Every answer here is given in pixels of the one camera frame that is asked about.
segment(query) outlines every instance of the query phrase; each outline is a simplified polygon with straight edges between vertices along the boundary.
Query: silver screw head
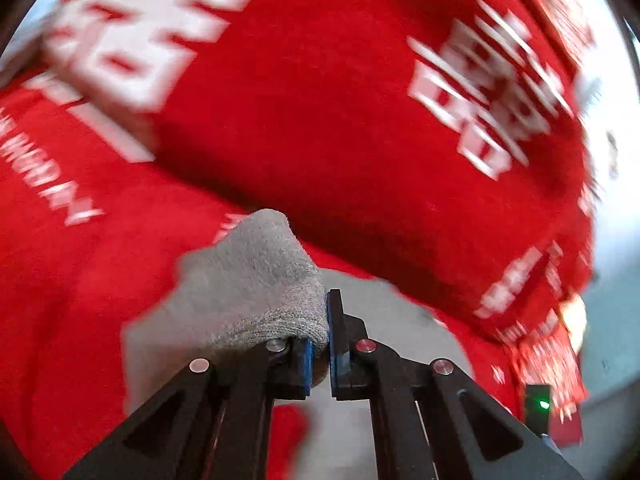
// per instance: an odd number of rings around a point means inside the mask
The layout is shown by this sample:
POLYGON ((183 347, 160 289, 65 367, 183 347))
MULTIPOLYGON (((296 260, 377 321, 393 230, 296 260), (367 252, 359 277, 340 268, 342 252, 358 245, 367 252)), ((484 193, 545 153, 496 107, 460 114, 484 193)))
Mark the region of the silver screw head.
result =
POLYGON ((453 373, 453 364, 446 359, 438 359, 433 364, 433 371, 440 375, 449 375, 453 373))
POLYGON ((378 348, 378 345, 371 339, 361 339, 356 343, 356 350, 363 354, 370 354, 375 351, 376 348, 378 348))
POLYGON ((287 347, 284 339, 269 339, 267 341, 267 350, 269 352, 282 352, 287 347))
POLYGON ((209 361, 207 361, 203 357, 194 359, 189 363, 189 370, 191 370, 195 374, 206 372, 207 370, 209 370, 209 361))

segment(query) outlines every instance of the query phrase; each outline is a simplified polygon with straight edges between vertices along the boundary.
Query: round metal pin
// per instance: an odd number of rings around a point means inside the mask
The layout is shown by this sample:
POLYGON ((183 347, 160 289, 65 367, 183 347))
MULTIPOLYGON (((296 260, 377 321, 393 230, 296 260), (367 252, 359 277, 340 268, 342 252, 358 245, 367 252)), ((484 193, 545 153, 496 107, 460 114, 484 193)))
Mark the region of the round metal pin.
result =
POLYGON ((284 339, 269 339, 267 341, 267 350, 269 352, 282 352, 287 347, 284 339))
POLYGON ((361 339, 356 343, 356 350, 358 352, 362 352, 363 354, 370 354, 376 348, 378 348, 378 345, 371 339, 361 339))
POLYGON ((440 375, 449 375, 453 373, 453 363, 446 359, 438 359, 433 364, 433 371, 440 375))
POLYGON ((207 370, 209 370, 209 361, 207 361, 203 357, 194 359, 189 363, 189 370, 191 370, 195 374, 206 372, 207 370))

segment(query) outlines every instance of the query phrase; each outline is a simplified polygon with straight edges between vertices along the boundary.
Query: gray floor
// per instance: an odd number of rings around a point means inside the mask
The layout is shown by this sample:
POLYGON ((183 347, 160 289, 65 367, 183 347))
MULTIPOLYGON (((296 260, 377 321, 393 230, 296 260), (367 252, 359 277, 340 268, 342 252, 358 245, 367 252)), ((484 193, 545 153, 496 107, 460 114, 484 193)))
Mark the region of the gray floor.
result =
POLYGON ((589 328, 582 377, 592 403, 640 380, 640 262, 591 286, 583 296, 589 328))
POLYGON ((611 480, 640 438, 640 381, 582 411, 584 442, 562 455, 584 480, 611 480))

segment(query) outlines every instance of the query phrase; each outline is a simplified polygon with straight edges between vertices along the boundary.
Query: black bracket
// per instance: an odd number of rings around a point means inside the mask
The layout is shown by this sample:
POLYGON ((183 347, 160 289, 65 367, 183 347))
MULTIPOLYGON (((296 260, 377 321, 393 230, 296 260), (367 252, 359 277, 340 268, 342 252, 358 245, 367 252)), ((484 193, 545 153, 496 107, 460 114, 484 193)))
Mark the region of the black bracket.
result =
POLYGON ((369 399, 380 480, 581 480, 447 359, 401 358, 329 291, 332 394, 369 399))
POLYGON ((271 340, 225 377, 192 361, 63 480, 264 478, 274 399, 305 399, 312 345, 271 340))

